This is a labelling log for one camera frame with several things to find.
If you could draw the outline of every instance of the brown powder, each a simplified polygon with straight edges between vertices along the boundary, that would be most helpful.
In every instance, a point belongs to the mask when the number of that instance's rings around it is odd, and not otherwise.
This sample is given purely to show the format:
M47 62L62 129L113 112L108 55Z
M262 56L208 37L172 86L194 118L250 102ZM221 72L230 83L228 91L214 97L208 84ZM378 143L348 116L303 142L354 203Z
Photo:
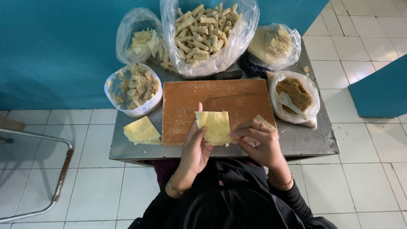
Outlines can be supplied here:
M280 81L276 86L276 91L278 94L280 94L280 92L287 93L290 96L294 106L296 106L302 112L304 112L305 109L307 109L312 103L311 96L298 79L286 78ZM288 113L296 114L287 106L283 105L282 108Z

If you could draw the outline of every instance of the knife handle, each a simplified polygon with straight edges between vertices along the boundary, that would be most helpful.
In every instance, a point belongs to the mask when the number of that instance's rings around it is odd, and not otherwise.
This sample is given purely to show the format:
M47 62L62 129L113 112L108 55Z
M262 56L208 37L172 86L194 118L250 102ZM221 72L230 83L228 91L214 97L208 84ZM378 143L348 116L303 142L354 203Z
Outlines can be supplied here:
M224 79L240 79L243 76L242 70L236 70L232 72L221 72L214 75L215 80L224 80Z

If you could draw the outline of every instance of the stainless steel table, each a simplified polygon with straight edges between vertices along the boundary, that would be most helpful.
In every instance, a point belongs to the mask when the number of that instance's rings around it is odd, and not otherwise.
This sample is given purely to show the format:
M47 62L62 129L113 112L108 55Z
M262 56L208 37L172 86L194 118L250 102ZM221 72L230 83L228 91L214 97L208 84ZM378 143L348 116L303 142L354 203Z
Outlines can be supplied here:
M303 67L308 66L309 77L318 87L309 61L304 43L302 42L302 51L297 63L287 67L284 70L305 74ZM179 81L181 78L175 74L165 71L162 67L148 61L147 65L158 75L161 82ZM236 64L229 70L239 69ZM339 147L332 130L332 125L325 109L325 104L321 101L321 108L317 115L317 130L311 130L309 127L296 125L282 121L275 116L278 133L280 136L280 147L287 161L294 161L318 156L328 156L339 154ZM162 105L148 115L154 127L161 133L162 131ZM116 125L113 133L112 146L110 148L109 158L112 160L123 161L134 164L150 165L152 159L174 159L181 156L182 146L162 146L162 145L134 145L123 134L123 127L134 122L133 119L118 111ZM247 157L247 154L236 145L230 144L229 147L216 146L211 153L211 158L216 157Z

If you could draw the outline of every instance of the hand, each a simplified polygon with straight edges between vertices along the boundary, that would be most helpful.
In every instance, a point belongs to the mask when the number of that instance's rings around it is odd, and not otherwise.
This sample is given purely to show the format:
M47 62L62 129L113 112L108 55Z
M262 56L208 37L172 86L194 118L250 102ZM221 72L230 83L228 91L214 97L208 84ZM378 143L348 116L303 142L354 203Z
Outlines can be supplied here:
M290 168L281 153L280 144L278 142L277 131L261 124L258 121L250 120L236 127L230 133L232 143L237 144L243 149L253 160L269 168L269 180L279 190L290 190L294 183L282 187L291 181ZM252 147L242 140L244 137L251 137L260 142L260 145Z
M202 111L202 104L198 103L197 111ZM195 180L195 177L206 166L210 152L213 150L213 146L205 145L206 141L204 136L206 133L206 127L198 129L197 123L192 122L181 154L181 161L175 173L171 178L171 184L178 190L186 190L191 187ZM168 184L165 188L167 194L173 198L181 198L181 194L172 190Z
M239 124L236 129L230 133L230 136L232 137L232 143L237 144L253 160L266 167L273 167L275 163L279 162L276 160L283 157L278 142L277 131L272 130L258 121L249 120ZM260 145L252 147L244 142L242 138L246 136L259 141Z

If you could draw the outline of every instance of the white bowl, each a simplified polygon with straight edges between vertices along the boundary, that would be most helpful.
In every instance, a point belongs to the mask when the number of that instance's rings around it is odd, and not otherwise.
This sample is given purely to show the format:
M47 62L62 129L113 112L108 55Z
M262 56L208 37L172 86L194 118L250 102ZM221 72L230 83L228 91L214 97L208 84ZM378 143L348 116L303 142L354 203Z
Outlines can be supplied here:
M138 64L140 66L143 66L147 68L151 72L151 75L158 80L158 83L160 84L160 87L158 88L158 92L146 103L143 105L137 107L136 109L133 110L126 110L125 108L127 105L130 103L130 101L127 99L127 93L125 92L122 96L122 90L120 88L120 84L122 83L122 80L120 79L119 74L117 74L118 71L113 73L109 78L106 80L105 83L105 93L106 96L109 98L110 102L121 112L125 113L129 117L132 118L141 118L143 116L146 116L153 110L155 110L157 107L159 107L162 103L162 86L161 86L161 81L158 78L157 74L147 65L145 64ZM131 72L127 68L127 66L121 68L123 71L123 74L126 79L131 78ZM119 103L115 100L115 94L121 96L123 98L124 103Z

